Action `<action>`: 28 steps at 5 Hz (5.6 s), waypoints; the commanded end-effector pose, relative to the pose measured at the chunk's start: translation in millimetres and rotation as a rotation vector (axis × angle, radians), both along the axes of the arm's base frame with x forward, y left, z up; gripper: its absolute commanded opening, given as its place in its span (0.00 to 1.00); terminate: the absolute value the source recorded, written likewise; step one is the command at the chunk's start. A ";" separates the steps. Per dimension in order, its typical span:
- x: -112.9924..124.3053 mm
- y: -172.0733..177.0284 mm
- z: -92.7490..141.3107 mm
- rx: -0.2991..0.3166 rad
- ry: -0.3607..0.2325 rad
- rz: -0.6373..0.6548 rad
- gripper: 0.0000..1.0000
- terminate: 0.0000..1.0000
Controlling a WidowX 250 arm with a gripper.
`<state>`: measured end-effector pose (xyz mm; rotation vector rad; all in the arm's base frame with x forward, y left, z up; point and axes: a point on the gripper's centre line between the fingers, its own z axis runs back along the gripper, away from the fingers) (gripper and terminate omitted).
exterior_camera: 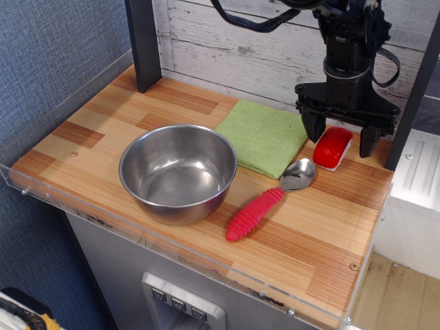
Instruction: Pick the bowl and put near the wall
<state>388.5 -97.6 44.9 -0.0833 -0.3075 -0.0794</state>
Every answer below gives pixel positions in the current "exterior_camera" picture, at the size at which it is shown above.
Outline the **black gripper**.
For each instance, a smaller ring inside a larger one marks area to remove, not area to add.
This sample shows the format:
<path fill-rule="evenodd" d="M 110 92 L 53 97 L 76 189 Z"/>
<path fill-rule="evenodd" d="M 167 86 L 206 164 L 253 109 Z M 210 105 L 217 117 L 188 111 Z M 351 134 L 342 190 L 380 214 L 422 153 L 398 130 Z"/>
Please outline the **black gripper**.
<path fill-rule="evenodd" d="M 316 143 L 326 129 L 326 119 L 363 127 L 360 157 L 370 157 L 379 140 L 394 129 L 400 108 L 379 95 L 369 73 L 356 78 L 327 76 L 325 82 L 295 86 L 296 103 L 307 137 Z"/>

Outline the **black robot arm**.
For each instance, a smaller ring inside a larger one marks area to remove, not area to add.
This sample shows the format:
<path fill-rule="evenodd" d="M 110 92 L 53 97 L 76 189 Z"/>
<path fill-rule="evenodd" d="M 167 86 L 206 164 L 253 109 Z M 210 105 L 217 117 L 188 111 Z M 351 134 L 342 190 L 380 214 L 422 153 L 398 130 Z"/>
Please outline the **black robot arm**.
<path fill-rule="evenodd" d="M 332 118 L 361 127 L 360 157 L 372 155 L 380 138 L 395 132 L 399 107 L 380 96 L 374 86 L 387 82 L 374 76 L 375 59 L 381 55 L 400 65 L 382 46 L 390 40 L 391 24 L 384 18 L 381 1 L 286 1 L 295 10 L 311 10 L 317 19 L 327 53 L 323 61 L 326 82 L 295 87 L 296 108 L 312 142 Z"/>

